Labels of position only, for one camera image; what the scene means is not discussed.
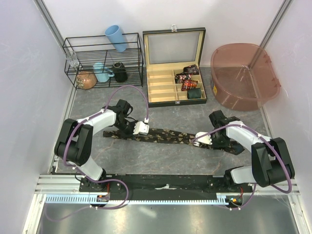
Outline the dark floral necktie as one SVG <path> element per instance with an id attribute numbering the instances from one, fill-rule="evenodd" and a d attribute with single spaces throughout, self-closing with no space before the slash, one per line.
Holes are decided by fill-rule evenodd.
<path id="1" fill-rule="evenodd" d="M 127 135 L 121 130 L 115 130 L 103 131 L 103 137 L 149 143 L 185 144 L 192 146 L 193 144 L 191 143 L 191 140 L 195 138 L 195 135 L 174 130 L 152 128 L 147 135 Z M 198 147 L 207 150 L 221 150 L 233 155 L 238 155 L 244 151 L 244 147 L 241 144 L 230 139 L 225 140 L 223 143 L 218 143 L 215 140 L 212 140 L 211 144 L 199 143 Z"/>

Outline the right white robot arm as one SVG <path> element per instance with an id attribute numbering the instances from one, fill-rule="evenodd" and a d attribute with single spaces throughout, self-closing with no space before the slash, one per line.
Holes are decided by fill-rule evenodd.
<path id="1" fill-rule="evenodd" d="M 264 136 L 237 117 L 224 116 L 221 110 L 212 112 L 209 119 L 214 127 L 213 147 L 235 155 L 244 149 L 251 153 L 251 166 L 226 171 L 229 176 L 223 179 L 223 186 L 227 191 L 236 191 L 242 183 L 272 186 L 285 194 L 292 191 L 295 170 L 285 140 Z"/>

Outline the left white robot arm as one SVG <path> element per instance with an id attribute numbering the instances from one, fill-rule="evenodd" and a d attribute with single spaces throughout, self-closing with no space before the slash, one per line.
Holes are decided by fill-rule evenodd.
<path id="1" fill-rule="evenodd" d="M 137 121 L 127 120 L 132 111 L 133 107 L 120 99 L 115 106 L 101 109 L 84 119 L 68 118 L 64 121 L 54 147 L 54 154 L 91 178 L 91 180 L 82 178 L 80 181 L 80 184 L 90 191 L 103 192 L 109 186 L 106 171 L 91 157 L 93 135 L 112 126 L 117 127 L 122 133 L 133 134 Z"/>

